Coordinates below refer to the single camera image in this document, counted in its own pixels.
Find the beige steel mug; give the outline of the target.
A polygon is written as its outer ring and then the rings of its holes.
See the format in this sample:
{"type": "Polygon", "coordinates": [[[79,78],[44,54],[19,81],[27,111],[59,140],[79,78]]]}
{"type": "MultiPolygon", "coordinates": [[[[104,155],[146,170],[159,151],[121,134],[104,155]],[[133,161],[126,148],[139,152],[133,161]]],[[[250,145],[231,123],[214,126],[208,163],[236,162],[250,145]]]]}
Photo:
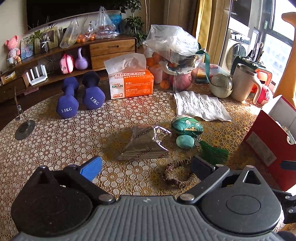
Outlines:
{"type": "Polygon", "coordinates": [[[253,86],[257,86],[257,91],[253,98],[253,104],[256,104],[262,90],[261,83],[257,78],[257,73],[248,66],[238,63],[233,77],[232,77],[233,90],[231,97],[239,102],[243,102],[249,96],[253,86]]]}

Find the black television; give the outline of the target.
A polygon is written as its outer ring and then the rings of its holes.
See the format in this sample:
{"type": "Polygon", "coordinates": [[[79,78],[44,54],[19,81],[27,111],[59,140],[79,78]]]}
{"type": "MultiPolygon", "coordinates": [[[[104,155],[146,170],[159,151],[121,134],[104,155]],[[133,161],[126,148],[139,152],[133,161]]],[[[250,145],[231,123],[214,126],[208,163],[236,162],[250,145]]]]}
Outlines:
{"type": "Polygon", "coordinates": [[[76,15],[95,13],[100,7],[119,10],[123,1],[116,0],[29,0],[26,1],[28,30],[76,15]]]}

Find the large plastic bag with bowls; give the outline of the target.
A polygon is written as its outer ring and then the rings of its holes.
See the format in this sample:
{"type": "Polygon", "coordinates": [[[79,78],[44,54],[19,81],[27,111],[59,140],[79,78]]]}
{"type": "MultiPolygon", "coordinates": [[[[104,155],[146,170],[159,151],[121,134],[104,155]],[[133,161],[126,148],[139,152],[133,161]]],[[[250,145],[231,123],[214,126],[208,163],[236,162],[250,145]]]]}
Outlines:
{"type": "Polygon", "coordinates": [[[151,25],[142,44],[147,67],[160,89],[181,92],[195,82],[209,83],[209,55],[182,27],[151,25]]]}

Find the red cardboard box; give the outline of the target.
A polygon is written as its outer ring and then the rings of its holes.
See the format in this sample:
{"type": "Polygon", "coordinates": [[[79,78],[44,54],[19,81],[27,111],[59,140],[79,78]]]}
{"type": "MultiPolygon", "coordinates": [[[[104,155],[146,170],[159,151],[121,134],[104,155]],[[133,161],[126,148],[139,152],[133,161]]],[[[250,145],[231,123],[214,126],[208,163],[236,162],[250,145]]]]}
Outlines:
{"type": "Polygon", "coordinates": [[[295,107],[279,95],[265,104],[245,136],[281,190],[295,185],[295,107]]]}

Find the washing machine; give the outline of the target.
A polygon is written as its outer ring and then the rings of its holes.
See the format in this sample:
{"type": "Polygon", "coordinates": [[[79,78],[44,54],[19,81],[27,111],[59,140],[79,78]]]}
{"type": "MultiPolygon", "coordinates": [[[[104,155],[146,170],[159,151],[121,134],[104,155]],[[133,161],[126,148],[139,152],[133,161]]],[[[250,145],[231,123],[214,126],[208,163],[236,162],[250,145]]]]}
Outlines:
{"type": "Polygon", "coordinates": [[[237,56],[247,56],[249,44],[249,37],[234,30],[228,29],[219,60],[219,66],[230,73],[235,58],[237,56]]]}

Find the pink bag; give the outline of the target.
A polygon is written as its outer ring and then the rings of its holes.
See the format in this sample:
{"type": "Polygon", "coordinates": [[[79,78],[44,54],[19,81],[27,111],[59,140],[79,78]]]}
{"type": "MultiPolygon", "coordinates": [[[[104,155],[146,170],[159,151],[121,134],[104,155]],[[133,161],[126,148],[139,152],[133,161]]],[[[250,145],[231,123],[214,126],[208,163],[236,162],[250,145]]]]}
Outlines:
{"type": "Polygon", "coordinates": [[[64,54],[60,59],[60,69],[63,74],[69,74],[74,69],[74,60],[73,57],[69,54],[64,54]]]}

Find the purple dumbbell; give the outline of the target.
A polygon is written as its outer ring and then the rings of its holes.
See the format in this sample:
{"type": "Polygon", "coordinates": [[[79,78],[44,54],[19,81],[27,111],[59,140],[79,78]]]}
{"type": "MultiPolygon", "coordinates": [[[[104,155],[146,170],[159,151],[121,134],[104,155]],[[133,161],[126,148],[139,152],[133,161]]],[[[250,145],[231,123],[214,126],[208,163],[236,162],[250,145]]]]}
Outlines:
{"type": "Polygon", "coordinates": [[[98,87],[100,78],[95,71],[86,72],[82,78],[85,92],[82,98],[83,104],[88,110],[102,107],[105,101],[104,92],[98,87]]]}
{"type": "Polygon", "coordinates": [[[79,102],[76,99],[79,82],[73,77],[64,79],[62,91],[64,95],[58,99],[56,112],[63,119],[74,117],[79,108],[79,102]]]}

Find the green tassel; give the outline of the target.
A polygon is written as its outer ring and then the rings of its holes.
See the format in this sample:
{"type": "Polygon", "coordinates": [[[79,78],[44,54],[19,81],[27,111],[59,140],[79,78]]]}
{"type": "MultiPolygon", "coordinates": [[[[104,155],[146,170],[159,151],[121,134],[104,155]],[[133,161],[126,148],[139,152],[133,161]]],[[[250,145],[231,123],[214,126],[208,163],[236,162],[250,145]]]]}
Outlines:
{"type": "Polygon", "coordinates": [[[213,147],[205,141],[200,141],[200,157],[211,165],[223,164],[228,160],[229,152],[227,149],[213,147]]]}

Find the wooden tv cabinet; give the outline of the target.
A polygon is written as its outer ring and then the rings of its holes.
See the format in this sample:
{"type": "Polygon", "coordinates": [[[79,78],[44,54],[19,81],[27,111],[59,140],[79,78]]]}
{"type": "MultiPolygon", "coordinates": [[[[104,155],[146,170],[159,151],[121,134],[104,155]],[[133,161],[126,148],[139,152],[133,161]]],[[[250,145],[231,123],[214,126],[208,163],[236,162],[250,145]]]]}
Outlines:
{"type": "Polygon", "coordinates": [[[76,43],[67,49],[60,47],[20,61],[2,74],[1,102],[66,77],[87,71],[104,70],[104,61],[135,53],[137,39],[127,35],[76,43]]]}

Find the green patterned pouch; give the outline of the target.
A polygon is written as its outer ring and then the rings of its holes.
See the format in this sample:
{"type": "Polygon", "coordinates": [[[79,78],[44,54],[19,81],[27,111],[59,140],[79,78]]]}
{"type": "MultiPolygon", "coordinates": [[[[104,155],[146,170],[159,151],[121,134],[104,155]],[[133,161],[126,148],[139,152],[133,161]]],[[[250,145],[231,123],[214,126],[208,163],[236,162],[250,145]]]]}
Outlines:
{"type": "Polygon", "coordinates": [[[203,126],[188,115],[176,116],[171,122],[171,129],[178,135],[197,137],[203,133],[203,126]]]}

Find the black phone stand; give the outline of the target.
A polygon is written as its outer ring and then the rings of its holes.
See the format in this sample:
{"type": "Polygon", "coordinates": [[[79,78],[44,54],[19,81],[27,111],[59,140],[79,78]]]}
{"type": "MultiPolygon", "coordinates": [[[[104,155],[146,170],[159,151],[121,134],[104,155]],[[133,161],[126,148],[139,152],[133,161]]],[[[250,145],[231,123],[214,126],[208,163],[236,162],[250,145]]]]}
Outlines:
{"type": "Polygon", "coordinates": [[[16,98],[16,88],[15,88],[15,97],[14,100],[16,102],[16,109],[18,111],[18,119],[20,119],[21,116],[24,117],[25,121],[19,125],[15,132],[15,139],[16,140],[24,140],[26,139],[34,130],[35,128],[35,122],[33,120],[29,120],[27,116],[25,115],[21,105],[18,103],[16,98]]]}

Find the silver foil packet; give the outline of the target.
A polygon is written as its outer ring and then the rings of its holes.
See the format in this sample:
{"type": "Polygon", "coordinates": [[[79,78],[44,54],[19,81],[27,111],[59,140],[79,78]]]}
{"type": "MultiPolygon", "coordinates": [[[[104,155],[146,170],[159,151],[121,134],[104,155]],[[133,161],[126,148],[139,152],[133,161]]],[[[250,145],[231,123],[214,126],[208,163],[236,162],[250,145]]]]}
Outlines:
{"type": "Polygon", "coordinates": [[[118,156],[119,161],[161,159],[169,156],[163,142],[171,137],[171,131],[162,126],[138,125],[132,129],[129,143],[118,156]]]}

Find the clear bag on cabinet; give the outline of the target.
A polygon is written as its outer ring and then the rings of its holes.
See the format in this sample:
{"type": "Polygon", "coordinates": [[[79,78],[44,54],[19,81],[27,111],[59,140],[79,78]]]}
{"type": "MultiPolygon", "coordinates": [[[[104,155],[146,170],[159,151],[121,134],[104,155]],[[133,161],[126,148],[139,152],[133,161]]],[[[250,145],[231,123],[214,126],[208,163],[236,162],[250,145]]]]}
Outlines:
{"type": "Polygon", "coordinates": [[[76,19],[72,20],[62,38],[62,41],[60,42],[60,47],[62,49],[67,49],[74,45],[80,33],[81,30],[78,25],[78,21],[76,19]]]}

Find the orange tissue pack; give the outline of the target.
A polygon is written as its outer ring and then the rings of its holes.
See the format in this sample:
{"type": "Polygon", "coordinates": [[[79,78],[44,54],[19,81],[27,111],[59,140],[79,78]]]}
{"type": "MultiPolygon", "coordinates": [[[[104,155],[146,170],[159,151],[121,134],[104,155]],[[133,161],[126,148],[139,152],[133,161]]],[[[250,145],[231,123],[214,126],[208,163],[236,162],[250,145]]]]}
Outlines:
{"type": "Polygon", "coordinates": [[[108,73],[111,99],[150,95],[154,76],[147,69],[143,54],[129,53],[104,61],[108,73]]]}

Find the white wifi router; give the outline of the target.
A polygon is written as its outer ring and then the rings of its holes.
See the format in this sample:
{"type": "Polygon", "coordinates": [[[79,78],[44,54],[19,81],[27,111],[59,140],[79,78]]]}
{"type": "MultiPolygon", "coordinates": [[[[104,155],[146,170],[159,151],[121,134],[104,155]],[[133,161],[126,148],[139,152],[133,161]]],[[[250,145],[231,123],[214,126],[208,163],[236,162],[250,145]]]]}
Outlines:
{"type": "Polygon", "coordinates": [[[48,78],[46,68],[43,64],[29,69],[26,73],[26,78],[31,86],[40,84],[48,78]]]}

